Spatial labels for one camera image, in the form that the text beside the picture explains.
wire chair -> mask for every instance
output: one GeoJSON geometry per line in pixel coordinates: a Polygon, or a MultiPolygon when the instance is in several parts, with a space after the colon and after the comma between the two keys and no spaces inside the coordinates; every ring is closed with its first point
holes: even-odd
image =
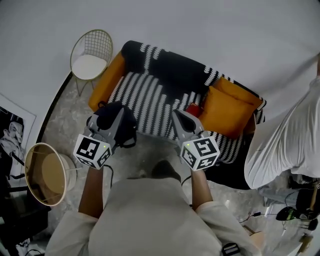
{"type": "Polygon", "coordinates": [[[85,86],[99,77],[108,67],[113,54],[110,35],[101,29],[94,29],[79,38],[70,56],[70,69],[75,77],[78,95],[81,96],[85,86]],[[78,80],[85,81],[79,90],[78,80]]]}

gray marble floor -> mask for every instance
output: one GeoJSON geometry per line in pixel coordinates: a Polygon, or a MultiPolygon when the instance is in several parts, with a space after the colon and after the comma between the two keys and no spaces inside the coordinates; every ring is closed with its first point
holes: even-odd
{"type": "MultiPolygon", "coordinates": [[[[70,156],[77,167],[82,165],[72,156],[78,134],[83,133],[87,118],[92,114],[87,102],[92,93],[92,88],[87,86],[81,97],[77,94],[74,79],[71,79],[47,124],[43,142],[53,146],[59,153],[70,156]]],[[[149,172],[152,167],[162,159],[167,159],[174,169],[184,179],[190,175],[186,165],[181,164],[174,150],[175,145],[163,139],[138,134],[137,144],[134,148],[118,148],[108,164],[114,169],[113,182],[121,179],[136,176],[141,170],[149,172]]],[[[69,191],[65,199],[59,205],[52,208],[49,213],[49,227],[47,232],[52,233],[58,225],[63,214],[68,211],[77,211],[82,195],[88,168],[83,167],[77,171],[77,182],[75,187],[69,191]]],[[[111,171],[104,170],[103,199],[106,201],[110,191],[111,171]]],[[[278,177],[274,186],[283,186],[286,183],[285,177],[278,177]]],[[[278,213],[283,205],[276,205],[273,208],[263,206],[262,197],[255,191],[242,191],[231,189],[208,181],[214,200],[223,202],[232,211],[239,222],[245,220],[250,213],[278,213]]],[[[191,182],[188,180],[183,185],[186,196],[191,200],[191,182]]],[[[265,233],[265,246],[263,255],[275,255],[279,248],[291,247],[301,237],[302,230],[298,228],[299,221],[292,220],[282,223],[275,219],[275,215],[261,215],[252,217],[245,223],[249,228],[265,233]]]]}

framed poster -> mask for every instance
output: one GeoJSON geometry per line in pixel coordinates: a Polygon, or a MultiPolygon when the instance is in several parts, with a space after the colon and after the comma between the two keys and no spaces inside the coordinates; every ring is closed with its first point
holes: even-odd
{"type": "Polygon", "coordinates": [[[35,115],[0,94],[0,166],[7,177],[23,173],[23,166],[12,155],[25,161],[25,149],[35,119],[35,115]]]}

orange pillow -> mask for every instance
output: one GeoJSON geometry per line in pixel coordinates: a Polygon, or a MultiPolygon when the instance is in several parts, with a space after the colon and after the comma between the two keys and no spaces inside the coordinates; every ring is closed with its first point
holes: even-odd
{"type": "Polygon", "coordinates": [[[214,131],[237,139],[256,107],[225,94],[212,86],[199,119],[206,131],[214,131]]]}
{"type": "Polygon", "coordinates": [[[241,88],[239,85],[230,82],[224,77],[220,77],[218,82],[216,82],[216,84],[213,87],[219,90],[220,92],[234,97],[237,100],[253,105],[255,109],[262,104],[261,99],[254,96],[251,92],[241,88]]]}

white t-shirt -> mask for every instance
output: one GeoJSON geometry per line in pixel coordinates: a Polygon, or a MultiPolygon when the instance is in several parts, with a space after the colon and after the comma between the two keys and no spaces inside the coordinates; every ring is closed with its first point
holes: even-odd
{"type": "Polygon", "coordinates": [[[220,256],[236,243],[242,255],[261,256],[248,233],[219,202],[197,211],[173,178],[115,183],[99,219],[67,212],[46,256],[220,256]]]}
{"type": "Polygon", "coordinates": [[[256,189],[288,169],[320,178],[320,76],[291,109],[256,126],[244,177],[256,189]]]}

